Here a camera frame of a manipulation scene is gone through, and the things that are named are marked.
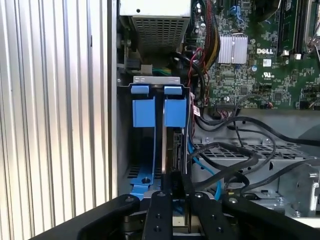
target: black cable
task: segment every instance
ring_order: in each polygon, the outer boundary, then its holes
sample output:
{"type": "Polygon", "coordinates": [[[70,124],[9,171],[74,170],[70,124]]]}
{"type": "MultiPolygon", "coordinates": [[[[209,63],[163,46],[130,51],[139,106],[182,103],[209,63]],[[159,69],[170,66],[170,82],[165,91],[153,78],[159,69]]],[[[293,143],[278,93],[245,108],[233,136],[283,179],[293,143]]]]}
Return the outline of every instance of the black cable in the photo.
{"type": "MultiPolygon", "coordinates": [[[[192,128],[192,124],[190,122],[189,123],[189,141],[190,141],[190,144],[191,144],[192,148],[194,150],[197,150],[197,147],[195,146],[194,141],[193,141],[192,136],[191,136],[192,132],[193,132],[193,128],[192,128]]],[[[218,170],[221,171],[221,170],[224,170],[224,169],[227,168],[227,166],[221,165],[221,164],[216,163],[215,161],[211,160],[205,153],[200,153],[199,155],[203,158],[203,160],[205,162],[207,162],[210,166],[212,166],[215,169],[218,169],[218,170]]],[[[233,176],[234,176],[233,179],[237,180],[238,182],[243,183],[245,187],[250,185],[249,179],[246,176],[244,176],[242,173],[236,171],[233,174],[233,176]]]]}
{"type": "MultiPolygon", "coordinates": [[[[234,130],[232,126],[228,126],[228,129],[234,130]]],[[[253,169],[245,171],[243,173],[243,175],[248,175],[248,174],[254,173],[254,172],[258,171],[259,169],[263,168],[265,165],[267,165],[271,161],[271,159],[274,158],[274,156],[276,154],[276,151],[277,151],[277,144],[276,144],[276,141],[274,140],[273,137],[271,137],[269,134],[267,134],[267,133],[265,133],[263,131],[255,131],[255,130],[239,129],[239,128],[238,128],[238,131],[239,132],[246,132],[246,133],[261,134],[261,135],[267,137],[268,139],[270,139],[271,142],[272,142],[272,145],[273,145],[272,152],[268,155],[268,157],[261,164],[258,164],[253,169]]]]}
{"type": "Polygon", "coordinates": [[[186,56],[182,55],[179,52],[172,52],[171,56],[174,58],[178,58],[180,59],[182,62],[184,62],[185,64],[187,64],[188,66],[192,65],[192,68],[196,71],[196,73],[198,74],[198,77],[200,79],[200,100],[203,101],[205,99],[205,86],[206,86],[206,82],[205,82],[205,76],[204,74],[201,72],[200,68],[198,67],[197,64],[195,64],[194,62],[191,62],[191,60],[189,58],[187,58],[186,56]]]}
{"type": "MultiPolygon", "coordinates": [[[[244,96],[244,97],[242,97],[242,98],[240,98],[239,99],[239,101],[238,101],[238,103],[237,103],[237,105],[235,106],[235,108],[234,108],[234,110],[233,110],[233,112],[232,112],[232,115],[230,116],[231,118],[232,117],[235,117],[236,115],[237,115],[237,112],[238,112],[238,109],[240,109],[240,107],[241,107],[241,104],[244,102],[244,101],[246,101],[247,99],[249,99],[249,98],[252,98],[252,97],[257,97],[257,98],[260,98],[260,99],[262,99],[262,100],[264,100],[265,102],[267,102],[268,104],[270,104],[270,105],[272,105],[272,103],[269,101],[269,100],[267,100],[267,99],[265,99],[264,97],[262,97],[262,96],[260,96],[260,95],[258,95],[258,94],[249,94],[249,95],[246,95],[246,96],[244,96]]],[[[201,122],[203,122],[205,125],[208,125],[208,126],[218,126],[219,124],[222,124],[223,122],[225,122],[227,119],[226,118],[224,118],[224,119],[220,119],[220,120],[206,120],[204,117],[203,117],[203,114],[202,114],[202,112],[200,112],[201,113],[201,115],[198,117],[196,117],[196,118],[199,118],[200,119],[200,121],[201,122]]]]}
{"type": "Polygon", "coordinates": [[[237,124],[236,124],[235,121],[233,122],[233,126],[234,126],[234,130],[235,130],[236,136],[238,137],[240,146],[243,148],[244,147],[244,143],[242,142],[242,139],[240,137],[239,130],[238,130],[238,127],[237,127],[237,124]]]}
{"type": "Polygon", "coordinates": [[[297,138],[291,138],[291,137],[282,135],[280,132],[274,130],[273,128],[271,128],[270,126],[265,124],[264,122],[262,122],[260,120],[257,120],[257,119],[254,119],[252,117],[248,117],[248,116],[231,117],[231,118],[227,119],[225,122],[223,122],[221,125],[219,125],[218,127],[214,128],[214,129],[205,129],[204,127],[201,127],[201,128],[204,129],[207,132],[213,133],[213,132],[219,131],[220,129],[224,128],[225,126],[227,126],[228,124],[233,123],[233,122],[249,122],[249,123],[256,124],[259,127],[267,130],[271,134],[275,135],[279,139],[281,139],[283,141],[286,141],[286,142],[289,142],[289,143],[316,146],[316,147],[320,146],[320,141],[318,141],[318,140],[297,139],[297,138]]]}
{"type": "Polygon", "coordinates": [[[305,160],[305,161],[299,161],[299,162],[295,162],[289,166],[286,166],[285,168],[281,169],[280,171],[278,171],[277,173],[275,173],[274,175],[268,177],[265,180],[262,180],[260,182],[251,184],[249,186],[245,186],[243,188],[241,188],[240,192],[241,194],[248,192],[252,189],[256,189],[256,188],[260,188],[262,186],[265,186],[267,184],[272,183],[274,180],[280,178],[282,175],[290,172],[291,170],[295,169],[296,167],[299,167],[303,164],[310,164],[312,166],[320,166],[320,160],[319,159],[311,159],[311,160],[305,160]]]}
{"type": "Polygon", "coordinates": [[[202,182],[196,182],[194,184],[194,187],[197,190],[203,190],[205,188],[208,188],[211,185],[213,185],[214,183],[218,182],[220,179],[230,177],[240,169],[252,167],[252,166],[256,165],[259,161],[259,156],[255,152],[248,150],[246,148],[237,147],[235,145],[224,143],[224,142],[212,142],[212,143],[209,143],[201,148],[198,148],[192,154],[188,155],[188,159],[192,160],[193,157],[196,157],[199,154],[202,154],[205,151],[207,151],[211,148],[214,148],[214,147],[221,147],[226,150],[229,150],[229,151],[232,151],[235,153],[239,153],[239,154],[246,156],[246,157],[249,157],[249,158],[245,161],[242,161],[242,162],[239,162],[234,165],[226,167],[225,169],[219,171],[215,175],[209,177],[207,180],[204,180],[202,182]]]}

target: blue clip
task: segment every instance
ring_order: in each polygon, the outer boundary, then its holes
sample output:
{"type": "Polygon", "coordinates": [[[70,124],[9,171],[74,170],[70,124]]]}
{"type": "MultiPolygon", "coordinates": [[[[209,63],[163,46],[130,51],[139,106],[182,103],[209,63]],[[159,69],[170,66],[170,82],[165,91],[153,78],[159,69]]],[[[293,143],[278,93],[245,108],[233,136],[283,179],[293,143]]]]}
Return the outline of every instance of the blue clip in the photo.
{"type": "Polygon", "coordinates": [[[144,99],[132,101],[133,127],[154,128],[156,126],[156,100],[144,99]]]}
{"type": "Polygon", "coordinates": [[[164,86],[164,94],[166,94],[166,95],[182,95],[182,87],[180,87],[180,86],[164,86]]]}
{"type": "Polygon", "coordinates": [[[164,100],[164,125],[184,128],[187,119],[187,99],[164,100]]]}
{"type": "Polygon", "coordinates": [[[148,85],[133,85],[131,87],[131,94],[149,94],[148,85]]]}

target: microchip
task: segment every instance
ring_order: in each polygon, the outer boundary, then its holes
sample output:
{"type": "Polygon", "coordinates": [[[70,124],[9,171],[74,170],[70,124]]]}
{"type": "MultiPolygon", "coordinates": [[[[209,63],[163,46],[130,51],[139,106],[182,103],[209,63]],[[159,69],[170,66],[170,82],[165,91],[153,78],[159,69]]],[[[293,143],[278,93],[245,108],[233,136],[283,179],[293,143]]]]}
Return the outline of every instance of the microchip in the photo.
{"type": "Polygon", "coordinates": [[[274,100],[275,101],[281,101],[282,99],[282,93],[281,92],[275,92],[274,93],[274,100]]]}
{"type": "Polygon", "coordinates": [[[298,81],[298,77],[299,77],[299,76],[296,75],[296,74],[295,74],[295,75],[292,75],[292,81],[298,81]]]}
{"type": "Polygon", "coordinates": [[[247,95],[248,88],[245,86],[240,87],[240,95],[247,95]]]}
{"type": "Polygon", "coordinates": [[[250,8],[250,2],[243,2],[242,3],[242,8],[243,9],[249,9],[250,8]]]}

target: label sticker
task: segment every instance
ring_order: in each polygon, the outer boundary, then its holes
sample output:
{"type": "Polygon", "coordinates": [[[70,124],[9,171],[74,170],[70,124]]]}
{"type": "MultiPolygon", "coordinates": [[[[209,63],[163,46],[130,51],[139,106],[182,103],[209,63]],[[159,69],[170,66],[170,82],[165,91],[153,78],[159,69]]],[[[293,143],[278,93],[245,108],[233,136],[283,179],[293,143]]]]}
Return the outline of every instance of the label sticker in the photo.
{"type": "Polygon", "coordinates": [[[263,59],[263,66],[264,67],[271,67],[272,60],[271,59],[263,59]]]}
{"type": "Polygon", "coordinates": [[[200,109],[195,105],[193,105],[193,114],[200,117],[200,109]]]}
{"type": "Polygon", "coordinates": [[[286,0],[285,11],[289,11],[291,9],[292,0],[286,0]]]}

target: dell logo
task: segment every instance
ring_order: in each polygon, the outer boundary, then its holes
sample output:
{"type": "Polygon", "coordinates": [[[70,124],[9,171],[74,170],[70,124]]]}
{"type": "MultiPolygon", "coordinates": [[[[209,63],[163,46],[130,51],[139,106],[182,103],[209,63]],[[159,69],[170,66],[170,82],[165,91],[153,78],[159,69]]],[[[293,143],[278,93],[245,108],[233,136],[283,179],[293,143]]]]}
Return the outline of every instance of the dell logo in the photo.
{"type": "Polygon", "coordinates": [[[269,55],[273,55],[273,54],[274,54],[274,52],[272,51],[271,48],[270,48],[270,49],[258,48],[258,49],[256,50],[256,53],[257,53],[257,54],[269,54],[269,55]]]}

